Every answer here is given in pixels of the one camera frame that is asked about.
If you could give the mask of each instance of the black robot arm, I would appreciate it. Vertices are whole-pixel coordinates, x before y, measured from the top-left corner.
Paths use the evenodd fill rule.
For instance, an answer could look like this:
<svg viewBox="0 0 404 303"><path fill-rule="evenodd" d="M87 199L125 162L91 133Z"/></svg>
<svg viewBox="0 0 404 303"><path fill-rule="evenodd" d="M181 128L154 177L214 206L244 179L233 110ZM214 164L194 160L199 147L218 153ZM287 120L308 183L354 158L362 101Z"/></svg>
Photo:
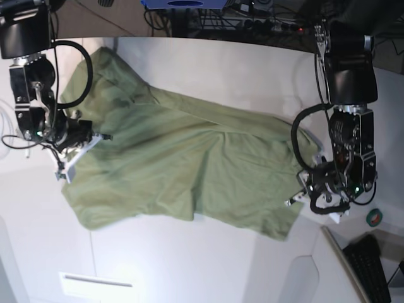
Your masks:
<svg viewBox="0 0 404 303"><path fill-rule="evenodd" d="M15 114L20 137L32 144L52 150L57 158L57 177L69 182L74 176L73 164L62 162L68 154L84 154L95 142L111 139L95 134L92 122L80 115L68 116L65 109L76 107L88 95L93 81L90 55L80 44L72 41L54 41L51 12L59 9L65 0L5 0L0 3L0 50L3 59L12 59L9 68L11 89L15 98ZM81 96L68 104L59 104L52 91L56 80L53 65L42 51L59 45L74 47L86 61L88 79Z"/></svg>
<svg viewBox="0 0 404 303"><path fill-rule="evenodd" d="M404 2L397 0L353 0L345 12L315 26L316 80L326 113L333 150L333 160L324 158L315 167L302 163L299 174L304 189L297 196L309 197L311 210L321 215L343 213L363 192L376 192L376 154L374 152L374 114L367 105L377 100L377 84L372 65L374 35L392 24L404 12ZM326 101L319 87L318 67L326 86ZM333 108L329 117L327 110ZM303 110L294 125L311 114ZM292 128L292 142L297 159L297 128ZM322 208L316 202L325 201ZM290 205L294 198L287 201Z"/></svg>

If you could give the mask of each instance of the cable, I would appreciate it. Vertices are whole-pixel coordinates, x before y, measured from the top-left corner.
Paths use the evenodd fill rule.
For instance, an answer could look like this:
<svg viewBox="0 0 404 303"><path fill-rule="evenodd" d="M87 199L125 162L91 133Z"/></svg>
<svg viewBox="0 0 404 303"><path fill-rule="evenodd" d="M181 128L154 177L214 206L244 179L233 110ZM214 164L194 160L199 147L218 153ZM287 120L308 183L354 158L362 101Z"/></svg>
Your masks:
<svg viewBox="0 0 404 303"><path fill-rule="evenodd" d="M54 156L55 159L56 159L57 166L59 167L59 169L63 169L63 168L64 168L64 164L63 164L63 162L61 161L59 155L57 154L57 151L56 151L53 147L51 147L51 146L47 146L47 145L44 145L44 144L41 144L41 146L42 146L42 149L47 148L47 149L49 149L49 150L52 152L53 156Z"/></svg>
<svg viewBox="0 0 404 303"><path fill-rule="evenodd" d="M133 33L131 33L129 30L126 30L123 27L120 27L118 24L104 18L103 16L97 14L96 12L94 12L92 9L88 8L87 6L85 6L83 3L81 3L79 0L74 0L75 3L79 6L81 6L82 8L84 8L85 10L87 10L90 14L92 14L93 16L96 16L97 18L100 18L102 20L104 20L105 22L108 22L111 25L114 25L115 27L119 28L120 30L123 30L124 32L126 32L127 34L129 34L129 36L135 37L135 35Z"/></svg>
<svg viewBox="0 0 404 303"><path fill-rule="evenodd" d="M16 136L14 134L5 134L5 135L1 136L1 143L4 144L5 146L7 146L8 148L12 149L12 150L27 150L29 148L33 148L34 146L37 146L37 145L40 145L40 144L43 143L43 140L41 140L39 142L36 142L36 143L34 143L32 145L28 145L28 146L12 146L12 145L9 145L6 142L4 142L5 138L18 138L18 139L21 139L21 140L23 140L23 138L20 138L19 136Z"/></svg>
<svg viewBox="0 0 404 303"><path fill-rule="evenodd" d="M222 26L225 28L225 25L223 24L223 21L226 21L226 23L228 23L230 26L234 27L236 30L238 30L238 28L234 25L231 24L231 22L229 22L228 20L226 20L225 18L223 18L223 16L219 13L217 13L216 11L214 11L213 9L210 9L211 12L213 12L215 15L217 15L221 21L222 21Z"/></svg>
<svg viewBox="0 0 404 303"><path fill-rule="evenodd" d="M262 4L262 5L267 5L267 4L269 4L269 3L271 3L271 0L257 0L257 2L259 3L259 4Z"/></svg>
<svg viewBox="0 0 404 303"><path fill-rule="evenodd" d="M302 110L296 116L295 120L293 121L292 128L290 130L290 139L292 141L292 148L293 148L296 160L304 170L306 170L307 172L309 172L311 174L314 173L315 171L317 171L318 168L310 167L307 163L305 163L302 155L300 154L299 142L297 141L297 131L299 129L299 124L307 116L309 116L315 112L319 112L320 110L327 110L330 108L331 108L331 106L329 104L328 105L316 104L316 105L313 105L312 107L308 107L308 108Z"/></svg>
<svg viewBox="0 0 404 303"><path fill-rule="evenodd" d="M50 28L53 33L54 41L55 42L57 38L57 33L55 33L55 28L53 26L53 21L50 23ZM55 55L55 65L56 65L56 97L55 97L55 105L54 105L54 115L53 115L53 122L52 122L52 129L55 128L56 125L56 117L57 117L57 101L59 99L59 63L57 61L57 52L56 52L56 47L53 48L54 55Z"/></svg>
<svg viewBox="0 0 404 303"><path fill-rule="evenodd" d="M80 44L77 44L76 42L73 42L73 41L67 41L67 40L59 40L59 41L55 41L52 43L52 46L54 48L56 48L57 46L60 46L60 45L71 46L71 47L74 47L75 49L77 49L83 55L84 60L86 61L86 65L87 65L87 83L86 83L86 87L84 88L84 91L81 94L81 96L78 97L77 100L67 103L67 104L57 103L57 107L59 109L70 109L72 107L76 107L79 104L81 104L82 101L84 101L85 97L90 92L91 85L93 84L93 63L91 61L90 55L87 53L85 48L83 46L81 46Z"/></svg>
<svg viewBox="0 0 404 303"><path fill-rule="evenodd" d="M162 14L163 12L165 12L164 9L148 9L147 7L145 7L143 18L145 19L147 25L152 29L151 36L154 36L155 30L164 30L167 37L171 36L170 30L168 28L170 20L167 16ZM159 24L159 21L156 19L156 16L160 18L161 24Z"/></svg>
<svg viewBox="0 0 404 303"><path fill-rule="evenodd" d="M7 102L5 102L3 99L0 99L0 102L6 104L12 111L14 111L14 109L12 108L12 106L10 106L10 104L8 104ZM6 110L0 106L0 116L1 116L1 128L0 128L0 134L1 136L4 134L4 127L5 125L8 126L8 131L9 133L13 134L13 122L10 119L10 116L8 115L8 113L6 112ZM13 144L13 138L10 138L9 140L9 144L12 145ZM0 156L0 160L4 159L7 157L7 155L10 152L10 148L8 146L5 145L5 147L7 147L6 152Z"/></svg>
<svg viewBox="0 0 404 303"><path fill-rule="evenodd" d="M59 16L57 15L56 12L53 12L53 16L55 16L55 20L56 20L56 30L54 30L54 28L53 28L52 31L54 34L54 39L56 40L59 36ZM53 18L51 18L51 26L53 27Z"/></svg>
<svg viewBox="0 0 404 303"><path fill-rule="evenodd" d="M397 46L396 46L396 43L394 42L394 40L391 39L390 41L391 41L391 43L393 44L394 50L396 51L396 55L397 55L397 56L402 55L402 54L404 53L404 50L402 50L401 52L398 52Z"/></svg>

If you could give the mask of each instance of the wrinkled fabric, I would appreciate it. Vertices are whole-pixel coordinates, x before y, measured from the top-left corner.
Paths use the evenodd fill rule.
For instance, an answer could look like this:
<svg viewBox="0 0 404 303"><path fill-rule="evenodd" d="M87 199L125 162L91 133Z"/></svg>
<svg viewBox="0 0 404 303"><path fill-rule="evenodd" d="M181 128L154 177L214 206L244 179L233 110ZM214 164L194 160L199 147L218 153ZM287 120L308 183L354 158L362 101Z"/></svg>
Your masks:
<svg viewBox="0 0 404 303"><path fill-rule="evenodd" d="M302 206L283 203L300 189L290 124L151 87L106 48L92 60L93 86L78 109L114 139L90 150L62 190L84 227L139 214L192 220L200 213L286 238ZM86 77L82 62L63 102L80 96ZM310 161L318 146L302 131L299 144Z"/></svg>

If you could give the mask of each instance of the green tape roll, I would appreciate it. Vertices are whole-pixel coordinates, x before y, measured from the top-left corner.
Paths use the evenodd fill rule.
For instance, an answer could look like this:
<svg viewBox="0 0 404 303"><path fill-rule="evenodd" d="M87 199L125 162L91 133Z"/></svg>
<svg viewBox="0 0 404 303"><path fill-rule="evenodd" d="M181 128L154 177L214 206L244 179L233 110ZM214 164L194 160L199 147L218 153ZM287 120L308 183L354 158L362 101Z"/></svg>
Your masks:
<svg viewBox="0 0 404 303"><path fill-rule="evenodd" d="M366 216L366 222L370 227L376 227L380 224L383 219L383 214L379 210L379 208L375 208L371 210Z"/></svg>

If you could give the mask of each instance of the desk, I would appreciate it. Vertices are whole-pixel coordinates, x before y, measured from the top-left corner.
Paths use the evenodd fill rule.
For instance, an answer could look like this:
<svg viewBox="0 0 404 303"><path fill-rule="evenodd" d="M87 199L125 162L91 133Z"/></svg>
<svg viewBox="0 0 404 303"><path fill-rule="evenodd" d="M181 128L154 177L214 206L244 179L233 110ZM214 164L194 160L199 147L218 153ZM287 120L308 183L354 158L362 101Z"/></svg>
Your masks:
<svg viewBox="0 0 404 303"><path fill-rule="evenodd" d="M79 42L90 52L102 45L114 45L114 39ZM117 53L155 87L240 109L269 112L288 121L319 102L312 54L204 40L121 38L116 42ZM80 55L67 47L58 48L58 54L63 88ZM52 60L52 51L48 56ZM6 78L8 71L2 69L0 73ZM376 76L379 101L372 108L378 193L373 205L353 207L345 220L363 220L368 209L377 205L385 221L402 226L404 78L381 70L376 70ZM8 86L4 89L4 94L11 91ZM328 149L324 115L314 114L302 126ZM8 160L9 169L20 165L19 158ZM60 183L49 167L51 159L35 151L30 163L30 170L20 165L22 170L13 173L0 171L5 201L0 203L0 215L6 222L28 295L37 298L38 303L94 302L63 296L59 271L134 279L144 292L142 302L277 303L292 260L312 255L317 244L323 244L318 242L318 234L326 218L307 208L285 243L199 215L193 222L139 216L89 232L78 225L61 196ZM17 181L26 184L24 191ZM52 187L48 195L43 194L43 183ZM337 264L330 253L317 256L321 264ZM334 267L339 270L338 278L344 277L342 269ZM325 280L320 277L321 291L316 293L315 302L358 302L349 284L341 292L335 287L338 284L329 280L329 270L327 273Z"/></svg>

